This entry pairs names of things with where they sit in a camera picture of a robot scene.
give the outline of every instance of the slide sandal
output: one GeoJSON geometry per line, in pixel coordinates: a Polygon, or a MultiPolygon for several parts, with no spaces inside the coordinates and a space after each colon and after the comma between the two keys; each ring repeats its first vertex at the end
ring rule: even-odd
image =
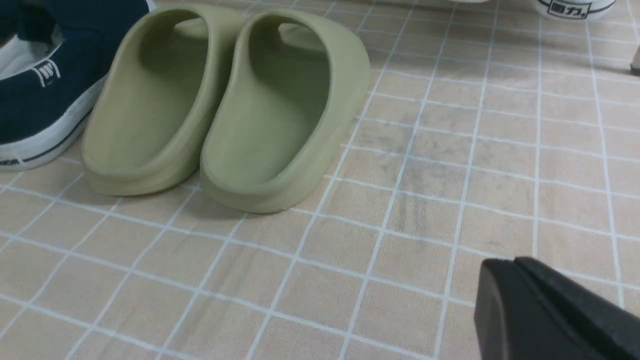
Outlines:
{"type": "Polygon", "coordinates": [[[243,23],[235,10],[192,4],[160,8],[130,30],[84,136],[95,191],[158,192],[198,168],[243,23]]]}
{"type": "Polygon", "coordinates": [[[364,45],[336,22],[291,9],[250,19],[202,149],[205,193],[253,213],[302,201],[360,109],[370,73],[364,45]]]}

